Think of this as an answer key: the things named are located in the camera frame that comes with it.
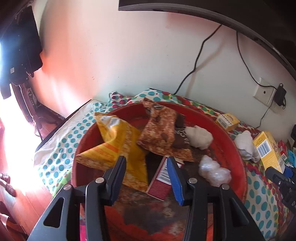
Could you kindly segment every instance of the wall socket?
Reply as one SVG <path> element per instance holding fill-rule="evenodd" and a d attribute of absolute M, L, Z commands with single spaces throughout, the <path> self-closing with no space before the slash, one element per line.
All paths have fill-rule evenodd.
<path fill-rule="evenodd" d="M 260 78 L 259 84 L 265 86 L 271 85 L 262 78 Z M 253 97 L 269 107 L 272 102 L 275 91 L 276 90 L 274 88 L 265 88 L 257 85 Z"/>

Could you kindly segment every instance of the yellow box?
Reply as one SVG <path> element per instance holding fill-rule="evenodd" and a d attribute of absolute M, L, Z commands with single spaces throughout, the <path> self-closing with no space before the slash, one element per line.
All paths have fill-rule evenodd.
<path fill-rule="evenodd" d="M 268 167 L 273 167 L 283 173 L 285 170 L 285 162 L 279 152 L 279 147 L 273 139 L 269 131 L 261 132 L 253 143 L 257 148 L 262 164 L 266 170 Z"/>
<path fill-rule="evenodd" d="M 240 123 L 240 121 L 230 113 L 219 115 L 216 122 L 219 123 L 226 131 L 232 131 Z"/>

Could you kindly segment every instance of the power adapter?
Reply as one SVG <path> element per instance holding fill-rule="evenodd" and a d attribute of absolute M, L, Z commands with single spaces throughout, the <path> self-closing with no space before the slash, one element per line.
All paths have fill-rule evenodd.
<path fill-rule="evenodd" d="M 280 83 L 274 94 L 274 102 L 276 102 L 278 106 L 286 107 L 286 103 L 284 103 L 286 93 L 287 91 L 284 89 L 284 85 Z"/>

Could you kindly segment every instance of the blue package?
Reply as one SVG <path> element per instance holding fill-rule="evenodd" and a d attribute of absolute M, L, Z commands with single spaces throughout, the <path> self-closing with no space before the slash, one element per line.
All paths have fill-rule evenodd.
<path fill-rule="evenodd" d="M 293 167 L 296 167 L 296 156 L 293 152 L 288 150 L 288 155 L 289 155 L 289 163 L 293 165 Z"/>

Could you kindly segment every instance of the red package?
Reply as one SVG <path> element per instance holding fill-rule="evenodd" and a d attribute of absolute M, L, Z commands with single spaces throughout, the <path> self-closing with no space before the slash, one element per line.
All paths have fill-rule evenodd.
<path fill-rule="evenodd" d="M 279 146 L 279 152 L 281 153 L 281 155 L 284 154 L 285 157 L 287 158 L 287 156 L 288 156 L 288 151 L 287 151 L 287 147 L 286 147 L 285 143 L 281 140 L 281 141 L 279 142 L 278 146 Z"/>

